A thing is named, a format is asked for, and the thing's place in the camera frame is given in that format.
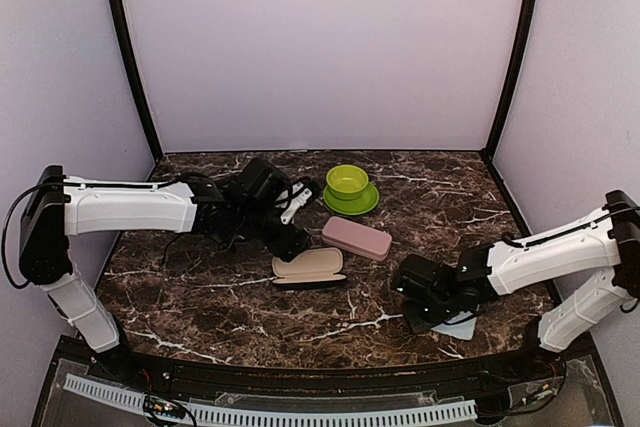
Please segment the black glasses case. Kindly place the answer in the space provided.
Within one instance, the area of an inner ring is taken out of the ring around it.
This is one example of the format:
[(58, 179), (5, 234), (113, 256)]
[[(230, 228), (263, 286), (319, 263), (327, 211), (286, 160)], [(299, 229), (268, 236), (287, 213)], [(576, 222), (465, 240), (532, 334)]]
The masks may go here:
[(342, 273), (343, 261), (342, 252), (334, 247), (307, 250), (290, 262), (274, 257), (273, 283), (292, 289), (332, 286), (347, 279)]

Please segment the pink glasses case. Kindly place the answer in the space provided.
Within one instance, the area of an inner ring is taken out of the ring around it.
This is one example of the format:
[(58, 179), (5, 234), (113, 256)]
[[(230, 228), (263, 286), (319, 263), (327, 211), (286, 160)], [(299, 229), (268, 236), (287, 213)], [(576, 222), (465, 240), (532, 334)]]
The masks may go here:
[(340, 217), (326, 222), (321, 237), (327, 245), (375, 261), (383, 261), (392, 245), (390, 234)]

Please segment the blue cleaning cloth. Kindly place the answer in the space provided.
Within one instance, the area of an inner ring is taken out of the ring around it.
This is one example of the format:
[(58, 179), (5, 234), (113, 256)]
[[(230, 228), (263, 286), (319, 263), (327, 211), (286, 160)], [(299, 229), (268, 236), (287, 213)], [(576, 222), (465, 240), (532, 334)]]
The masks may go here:
[(432, 332), (448, 335), (458, 340), (468, 341), (473, 338), (476, 318), (466, 320), (465, 322), (456, 322), (454, 325), (445, 325), (441, 323), (431, 328)]

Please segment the black sunglasses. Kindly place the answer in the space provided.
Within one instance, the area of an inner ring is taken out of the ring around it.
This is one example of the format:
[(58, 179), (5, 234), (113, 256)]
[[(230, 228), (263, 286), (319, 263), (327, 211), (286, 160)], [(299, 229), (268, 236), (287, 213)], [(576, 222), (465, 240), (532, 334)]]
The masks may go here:
[(194, 245), (203, 246), (206, 249), (213, 250), (215, 253), (233, 250), (235, 241), (233, 237), (223, 238), (218, 234), (211, 233), (178, 233), (165, 245), (161, 257), (162, 265), (166, 264), (171, 247), (183, 239), (187, 239)]

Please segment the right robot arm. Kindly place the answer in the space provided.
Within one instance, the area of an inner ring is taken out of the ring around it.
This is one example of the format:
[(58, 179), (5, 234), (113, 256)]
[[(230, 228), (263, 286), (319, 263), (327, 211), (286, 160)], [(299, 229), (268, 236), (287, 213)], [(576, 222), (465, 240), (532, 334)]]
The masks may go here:
[(614, 310), (630, 313), (638, 306), (639, 206), (625, 192), (607, 193), (603, 206), (559, 228), (469, 248), (456, 266), (411, 254), (390, 284), (404, 297), (410, 329), (422, 333), (470, 321), (485, 305), (524, 287), (586, 270), (592, 276), (534, 319), (527, 331), (532, 342), (511, 357), (511, 373), (530, 381), (547, 367), (549, 352), (564, 351)]

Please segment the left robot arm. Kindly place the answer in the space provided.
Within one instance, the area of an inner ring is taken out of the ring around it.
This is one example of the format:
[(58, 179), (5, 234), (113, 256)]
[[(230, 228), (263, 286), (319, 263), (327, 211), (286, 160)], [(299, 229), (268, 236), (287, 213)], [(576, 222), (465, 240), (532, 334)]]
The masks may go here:
[(222, 250), (257, 240), (276, 258), (291, 261), (311, 245), (294, 217), (319, 193), (313, 179), (292, 180), (263, 158), (219, 179), (185, 173), (161, 182), (88, 180), (51, 165), (13, 203), (25, 207), (18, 256), (24, 281), (13, 286), (40, 287), (88, 347), (103, 354), (103, 368), (131, 383), (141, 374), (140, 359), (125, 348), (115, 318), (82, 279), (70, 257), (70, 237), (166, 231), (208, 237)]

